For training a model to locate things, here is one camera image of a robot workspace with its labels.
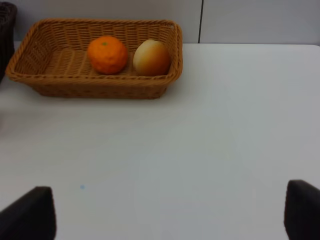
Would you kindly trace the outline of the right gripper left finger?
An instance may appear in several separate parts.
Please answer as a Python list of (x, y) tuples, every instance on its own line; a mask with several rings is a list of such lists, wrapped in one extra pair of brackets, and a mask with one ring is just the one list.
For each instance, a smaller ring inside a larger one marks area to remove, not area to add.
[(53, 240), (57, 220), (53, 191), (37, 186), (0, 211), (2, 240)]

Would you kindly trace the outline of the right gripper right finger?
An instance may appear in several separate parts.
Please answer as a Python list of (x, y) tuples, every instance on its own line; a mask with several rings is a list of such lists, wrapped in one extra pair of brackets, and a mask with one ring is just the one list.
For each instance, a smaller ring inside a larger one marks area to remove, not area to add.
[(284, 227), (290, 240), (320, 238), (320, 190), (304, 180), (287, 184)]

